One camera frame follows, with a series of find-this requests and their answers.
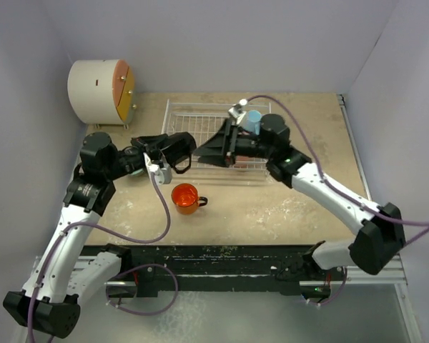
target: orange mug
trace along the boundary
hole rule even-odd
[[[172,201],[181,214],[192,214],[197,208],[208,204],[208,199],[199,197],[197,189],[191,184],[179,184],[173,188]]]

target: gray floor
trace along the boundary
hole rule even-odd
[[[163,292],[127,306],[153,310],[171,296]],[[96,294],[72,334],[54,342],[409,342],[391,285],[348,286],[321,309],[273,293],[181,293],[157,317],[135,317],[105,303],[104,293]]]

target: wooden table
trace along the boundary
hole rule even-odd
[[[103,126],[122,149],[132,136],[160,134],[167,100],[233,104],[248,93],[148,93],[139,95],[139,109],[129,130]],[[326,173],[346,187],[365,196],[340,105],[335,94],[270,94],[282,101],[297,117],[319,155]],[[292,144],[309,154],[302,137],[286,114],[272,104],[272,112],[286,117]],[[179,183],[193,183],[209,204],[193,215],[183,216],[174,208],[170,194]],[[124,177],[115,181],[117,193],[100,224],[129,237],[151,239],[165,228],[162,205],[147,177]],[[189,171],[174,175],[171,184],[161,187],[167,200],[172,226],[158,244],[313,244],[323,239],[351,237],[350,231],[312,199],[288,189],[270,176],[255,182],[234,182],[199,178]],[[94,230],[87,244],[130,244]]]

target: yellow drawer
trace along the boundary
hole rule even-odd
[[[119,105],[117,106],[117,113],[122,121],[126,121],[127,119],[127,114],[129,113],[134,87],[134,74],[132,73],[132,69],[129,68],[127,72],[126,83],[124,85],[124,89],[122,90],[121,100],[119,100]]]

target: blue cup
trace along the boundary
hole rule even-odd
[[[248,111],[242,121],[241,126],[243,127],[243,129],[252,132],[253,134],[259,134],[261,117],[262,115],[259,111]]]

